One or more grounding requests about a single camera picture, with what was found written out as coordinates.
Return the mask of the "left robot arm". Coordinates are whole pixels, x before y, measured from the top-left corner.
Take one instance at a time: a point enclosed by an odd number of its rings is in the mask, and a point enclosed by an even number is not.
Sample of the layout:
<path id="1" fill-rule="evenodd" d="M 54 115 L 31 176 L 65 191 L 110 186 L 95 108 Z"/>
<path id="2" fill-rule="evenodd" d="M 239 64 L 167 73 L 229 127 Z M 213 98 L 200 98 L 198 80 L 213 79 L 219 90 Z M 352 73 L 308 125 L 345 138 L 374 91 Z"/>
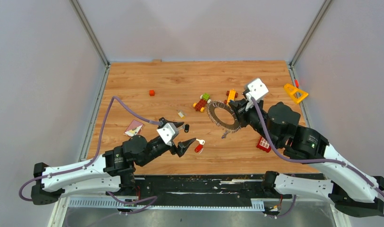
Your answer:
<path id="1" fill-rule="evenodd" d="M 148 141 L 134 135 L 121 145 L 89 159 L 66 166 L 49 166 L 43 162 L 34 166 L 36 183 L 31 189 L 34 205 L 55 203 L 61 197 L 74 194 L 105 192 L 132 195 L 136 189 L 134 172 L 165 152 L 182 157 L 197 140 L 192 138 L 174 143 L 183 122 L 160 119 L 157 137 Z"/>

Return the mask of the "red key tag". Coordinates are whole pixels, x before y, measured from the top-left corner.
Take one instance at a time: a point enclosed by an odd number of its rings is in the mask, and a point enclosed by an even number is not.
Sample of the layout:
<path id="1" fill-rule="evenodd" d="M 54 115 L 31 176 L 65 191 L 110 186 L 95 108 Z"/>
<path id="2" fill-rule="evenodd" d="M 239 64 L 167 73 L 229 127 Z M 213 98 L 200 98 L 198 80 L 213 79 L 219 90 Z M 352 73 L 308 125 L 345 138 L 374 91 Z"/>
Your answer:
<path id="1" fill-rule="evenodd" d="M 195 152 L 201 153 L 204 149 L 205 140 L 196 139 L 196 141 L 198 142 L 198 145 L 195 148 Z"/>

